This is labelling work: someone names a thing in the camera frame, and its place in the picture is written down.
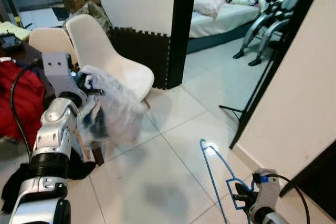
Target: white chair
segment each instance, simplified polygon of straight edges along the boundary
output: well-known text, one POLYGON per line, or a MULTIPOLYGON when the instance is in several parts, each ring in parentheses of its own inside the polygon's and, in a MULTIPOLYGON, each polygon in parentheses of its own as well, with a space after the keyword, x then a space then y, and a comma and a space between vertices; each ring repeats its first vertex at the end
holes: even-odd
POLYGON ((29 37, 29 45, 41 52, 67 52, 73 64, 77 63, 77 54, 68 34, 61 28, 37 28, 29 37))
POLYGON ((99 23, 90 15, 78 15, 68 20, 66 26, 80 68, 92 65, 103 69, 133 89, 140 101, 145 98, 154 82, 154 74, 148 67, 119 55, 99 23))

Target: black stand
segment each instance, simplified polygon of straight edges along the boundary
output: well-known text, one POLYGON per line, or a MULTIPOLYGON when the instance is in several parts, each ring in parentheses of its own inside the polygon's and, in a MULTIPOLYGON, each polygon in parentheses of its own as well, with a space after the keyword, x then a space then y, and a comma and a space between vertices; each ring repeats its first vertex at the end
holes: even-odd
POLYGON ((273 59, 274 59, 274 54, 272 54, 271 57, 269 58, 268 63, 267 63, 267 65, 266 65, 266 67, 265 67, 265 69, 264 69, 264 71, 263 71, 263 73, 262 73, 262 75, 261 75, 261 77, 260 77, 260 79, 259 79, 259 81, 258 81, 256 87, 254 88, 254 91, 253 91, 253 93, 252 93, 250 99, 249 99, 248 102, 246 103, 246 106, 245 106, 245 108, 244 108, 243 110, 239 110, 239 109, 235 109, 235 108, 231 108, 231 107, 227 107, 227 106, 223 106, 223 105, 219 105, 219 107, 220 107, 221 109, 231 110, 231 111, 234 113, 234 115, 238 118, 238 121, 239 121, 239 122, 241 122, 242 120, 244 120, 244 119, 245 119, 245 115, 246 115, 246 113, 247 113, 247 111, 248 111, 248 109, 249 109, 251 103, 253 102, 253 99, 254 99, 254 97, 255 97, 255 94, 258 92, 258 90, 259 90, 259 88, 260 88, 260 85, 261 85, 261 83, 262 83, 262 80, 264 79, 264 76, 265 76, 265 74, 267 73, 267 70, 269 69, 269 66, 270 66, 271 62, 273 61, 273 59), (236 112, 241 113, 241 116, 238 117, 237 114, 236 114, 236 112))

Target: red bag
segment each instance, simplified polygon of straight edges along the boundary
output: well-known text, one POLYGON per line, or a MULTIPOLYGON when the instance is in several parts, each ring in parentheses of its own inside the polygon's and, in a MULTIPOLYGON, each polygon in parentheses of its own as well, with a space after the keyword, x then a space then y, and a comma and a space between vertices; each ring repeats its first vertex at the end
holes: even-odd
MULTIPOLYGON (((10 109, 10 90, 22 68, 11 61, 0 63, 0 135, 22 139, 10 109)), ((24 129, 31 149, 33 149, 37 131, 41 127, 40 119, 44 112, 43 99, 46 89, 38 77, 30 70, 19 79, 14 93, 14 105, 19 121, 24 129)))

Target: door frame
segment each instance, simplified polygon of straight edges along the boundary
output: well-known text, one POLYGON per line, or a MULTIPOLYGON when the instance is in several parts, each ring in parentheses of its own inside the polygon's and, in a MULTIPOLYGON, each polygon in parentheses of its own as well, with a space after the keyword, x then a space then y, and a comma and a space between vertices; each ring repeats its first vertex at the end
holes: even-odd
MULTIPOLYGON (((288 32, 286 36, 282 38, 284 43, 282 50, 274 52, 274 55, 272 56, 274 61, 272 62, 269 71, 264 76, 257 93, 252 98, 252 102, 247 110, 247 113, 240 119, 238 130, 230 144, 231 149, 238 142, 259 101, 263 97, 268 85, 270 84, 278 67, 280 66, 290 44, 294 40, 295 35, 298 32, 300 25, 309 10, 312 1, 313 0, 300 0, 298 3, 297 6, 299 7, 290 21, 288 32)), ((194 0, 174 0, 170 55, 169 61, 167 63, 168 89, 176 87, 182 83, 193 4, 194 0)))

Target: cardboard box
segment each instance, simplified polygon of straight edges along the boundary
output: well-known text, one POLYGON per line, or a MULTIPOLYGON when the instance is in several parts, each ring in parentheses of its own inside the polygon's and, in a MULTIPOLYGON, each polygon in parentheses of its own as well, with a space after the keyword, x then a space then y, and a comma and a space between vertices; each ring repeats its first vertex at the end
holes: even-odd
POLYGON ((88 1, 93 1, 96 5, 100 5, 100 0, 63 0, 64 7, 71 13, 75 13, 83 7, 88 1))

